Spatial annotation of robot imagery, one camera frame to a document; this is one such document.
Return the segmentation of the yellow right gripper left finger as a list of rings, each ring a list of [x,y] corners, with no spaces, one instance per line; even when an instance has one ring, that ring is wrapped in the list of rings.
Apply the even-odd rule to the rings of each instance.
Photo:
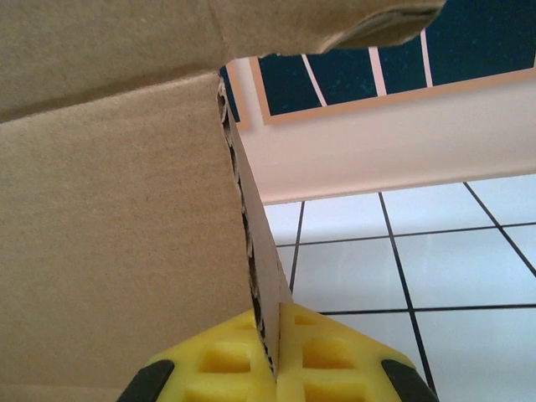
[[[222,322],[153,358],[120,401],[275,401],[252,310]]]

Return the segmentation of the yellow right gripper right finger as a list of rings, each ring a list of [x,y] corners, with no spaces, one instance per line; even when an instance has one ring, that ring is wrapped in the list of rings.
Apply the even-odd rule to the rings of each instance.
[[[330,317],[280,304],[277,401],[437,401],[410,359]]]

